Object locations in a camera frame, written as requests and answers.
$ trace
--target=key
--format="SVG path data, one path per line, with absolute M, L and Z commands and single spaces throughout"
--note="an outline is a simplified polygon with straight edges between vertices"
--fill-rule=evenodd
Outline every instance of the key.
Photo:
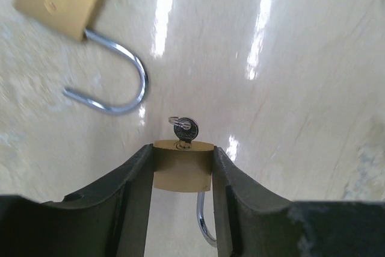
M 195 120 L 189 117 L 171 117 L 168 121 L 174 125 L 174 133 L 180 141 L 191 144 L 199 133 L 199 127 Z

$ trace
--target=metal ring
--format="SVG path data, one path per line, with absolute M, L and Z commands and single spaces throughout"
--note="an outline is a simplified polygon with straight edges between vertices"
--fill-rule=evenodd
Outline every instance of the metal ring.
M 181 122 L 179 121 L 181 118 L 180 117 L 169 117 L 168 122 L 171 123 L 173 126 L 178 126 L 180 128 L 183 128 L 185 130 L 191 129 L 191 124 L 190 122 Z
M 84 104 L 90 108 L 94 108 L 95 110 L 98 110 L 104 114 L 119 116 L 122 114 L 129 113 L 141 103 L 146 92 L 148 77 L 144 66 L 135 54 L 133 54 L 128 49 L 124 48 L 122 45 L 89 29 L 86 29 L 84 33 L 87 39 L 93 40 L 94 42 L 97 42 L 98 44 L 112 50 L 113 52 L 122 55 L 137 68 L 140 76 L 139 92 L 135 99 L 130 101 L 128 104 L 116 106 L 108 105 L 104 102 L 98 101 L 96 98 L 90 96 L 89 94 L 85 94 L 81 91 L 74 90 L 68 87 L 64 89 L 63 94 L 68 98 L 80 102 L 81 104 Z
M 205 217 L 203 216 L 203 206 L 205 204 L 205 192 L 198 193 L 197 199 L 197 220 L 199 229 L 202 232 L 203 237 L 206 239 L 212 247 L 217 248 L 217 240 L 210 234 L 209 229 L 207 229 Z

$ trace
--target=white surface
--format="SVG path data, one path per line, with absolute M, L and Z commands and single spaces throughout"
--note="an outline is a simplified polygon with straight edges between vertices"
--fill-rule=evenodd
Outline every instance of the white surface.
M 169 116 L 190 116 L 198 140 L 284 197 L 385 198 L 385 0 L 106 0 L 96 29 L 150 76 L 145 103 L 123 117 L 61 89 L 123 102 L 135 69 L 11 3 L 0 0 L 0 193 L 61 200 L 172 138 Z M 153 191 L 146 256 L 215 256 L 195 204 L 195 194 Z

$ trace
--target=key ring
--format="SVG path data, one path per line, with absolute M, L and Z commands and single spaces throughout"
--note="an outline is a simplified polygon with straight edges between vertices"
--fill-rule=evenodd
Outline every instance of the key ring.
M 181 122 L 180 117 L 169 117 L 168 122 L 171 123 L 173 126 L 178 126 L 182 129 L 189 130 L 191 129 L 191 124 L 190 122 Z

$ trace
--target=stain on surface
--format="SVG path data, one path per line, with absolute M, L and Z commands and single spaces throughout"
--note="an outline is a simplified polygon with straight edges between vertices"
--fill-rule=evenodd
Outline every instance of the stain on surface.
M 346 184 L 342 199 L 385 199 L 385 124 L 373 120 L 369 134 L 357 152 L 358 167 Z

